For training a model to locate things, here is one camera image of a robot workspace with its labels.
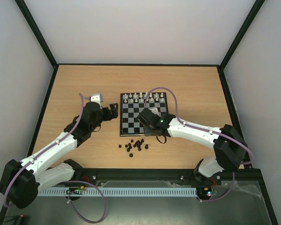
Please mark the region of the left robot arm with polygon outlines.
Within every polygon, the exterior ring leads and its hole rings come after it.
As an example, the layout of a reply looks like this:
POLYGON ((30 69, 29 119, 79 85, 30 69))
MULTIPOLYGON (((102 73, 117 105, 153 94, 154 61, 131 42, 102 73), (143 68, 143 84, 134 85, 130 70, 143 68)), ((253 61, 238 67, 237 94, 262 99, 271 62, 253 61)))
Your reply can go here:
POLYGON ((117 103, 104 108, 97 102, 86 103, 80 115, 50 144, 19 162, 14 159, 7 162, 0 180, 0 192, 5 200, 24 209, 40 192, 61 182, 79 179, 82 167, 71 159, 57 167, 50 166, 88 140, 102 122, 117 117, 117 103))

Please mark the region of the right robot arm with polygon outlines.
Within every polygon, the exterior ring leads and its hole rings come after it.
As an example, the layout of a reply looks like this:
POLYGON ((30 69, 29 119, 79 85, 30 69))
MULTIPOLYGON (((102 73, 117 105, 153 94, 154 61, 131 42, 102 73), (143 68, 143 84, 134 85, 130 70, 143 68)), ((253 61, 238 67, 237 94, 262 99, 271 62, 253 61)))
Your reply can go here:
POLYGON ((198 183, 206 183, 223 170, 236 172, 243 162, 247 144, 231 125, 207 127, 169 113, 159 116, 155 108, 143 109, 137 119, 143 125, 145 135, 182 138, 214 151, 213 156, 201 159, 196 165, 193 176, 198 183))

